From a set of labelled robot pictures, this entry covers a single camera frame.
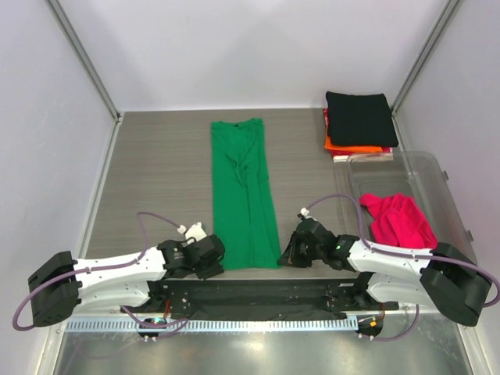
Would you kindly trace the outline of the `green t shirt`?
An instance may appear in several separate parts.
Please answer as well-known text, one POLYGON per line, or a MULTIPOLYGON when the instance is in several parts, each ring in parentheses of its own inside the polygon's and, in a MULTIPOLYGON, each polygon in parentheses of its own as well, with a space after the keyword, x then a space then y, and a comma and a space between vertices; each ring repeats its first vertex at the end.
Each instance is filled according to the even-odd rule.
POLYGON ((211 123, 212 220, 225 270, 276 269, 281 255, 264 123, 211 123))

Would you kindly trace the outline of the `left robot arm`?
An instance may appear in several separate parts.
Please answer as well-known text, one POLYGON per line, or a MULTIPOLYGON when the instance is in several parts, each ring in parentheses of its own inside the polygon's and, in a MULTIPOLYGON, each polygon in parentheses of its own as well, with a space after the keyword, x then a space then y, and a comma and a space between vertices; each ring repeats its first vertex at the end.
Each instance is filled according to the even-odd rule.
POLYGON ((144 252, 104 259, 73 259, 59 252, 28 279, 35 327, 49 327, 74 313, 144 306, 159 311, 166 292, 153 282, 194 274, 206 280, 223 272, 223 242, 215 235, 166 240, 144 252))

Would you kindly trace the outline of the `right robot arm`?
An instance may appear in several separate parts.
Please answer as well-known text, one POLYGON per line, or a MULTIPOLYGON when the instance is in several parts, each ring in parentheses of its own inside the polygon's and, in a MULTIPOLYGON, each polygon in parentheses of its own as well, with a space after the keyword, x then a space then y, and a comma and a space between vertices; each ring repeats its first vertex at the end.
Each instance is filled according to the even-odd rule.
POLYGON ((388 302, 430 306, 468 327, 477 325, 492 285, 491 277, 450 244, 423 249, 382 245, 336 236, 308 217, 292 233, 278 264, 308 268, 316 260, 357 273, 348 296, 360 309, 388 302))

